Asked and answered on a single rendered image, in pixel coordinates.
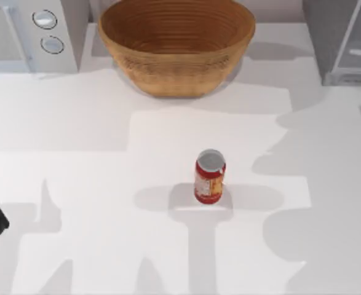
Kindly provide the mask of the red and white can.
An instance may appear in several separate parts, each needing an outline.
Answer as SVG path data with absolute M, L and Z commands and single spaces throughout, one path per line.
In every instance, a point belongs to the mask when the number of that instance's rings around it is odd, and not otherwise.
M 195 162 L 194 196 L 203 204 L 218 202 L 223 195 L 226 160 L 216 149 L 202 151 Z

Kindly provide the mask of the wooden woven basket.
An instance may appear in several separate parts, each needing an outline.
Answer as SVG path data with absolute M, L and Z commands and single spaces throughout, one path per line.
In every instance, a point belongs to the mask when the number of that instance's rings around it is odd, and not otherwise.
M 256 29 L 236 0 L 119 0 L 98 21 L 122 72 L 143 92 L 199 97 L 233 71 Z

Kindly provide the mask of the pale microwave oven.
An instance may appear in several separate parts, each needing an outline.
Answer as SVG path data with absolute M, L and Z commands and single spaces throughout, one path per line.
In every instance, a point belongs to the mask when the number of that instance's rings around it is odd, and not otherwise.
M 56 15 L 56 27 L 34 24 L 32 14 L 42 10 Z M 89 0 L 0 0 L 0 73 L 78 72 L 89 17 Z M 61 39 L 64 51 L 52 55 L 42 50 L 45 36 Z

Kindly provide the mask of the grey cabinet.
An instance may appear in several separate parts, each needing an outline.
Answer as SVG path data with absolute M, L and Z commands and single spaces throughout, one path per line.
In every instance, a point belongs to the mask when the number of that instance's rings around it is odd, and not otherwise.
M 361 86 L 361 0 L 302 0 L 323 86 Z

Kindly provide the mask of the round white microwave knob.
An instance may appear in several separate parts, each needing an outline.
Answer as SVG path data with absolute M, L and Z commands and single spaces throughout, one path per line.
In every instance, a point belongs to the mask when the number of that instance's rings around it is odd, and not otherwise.
M 34 24 L 43 30 L 51 30 L 57 25 L 56 15 L 49 10 L 42 10 L 32 14 Z
M 40 40 L 42 50 L 45 52 L 58 55 L 65 49 L 65 45 L 61 39 L 55 36 L 45 36 Z

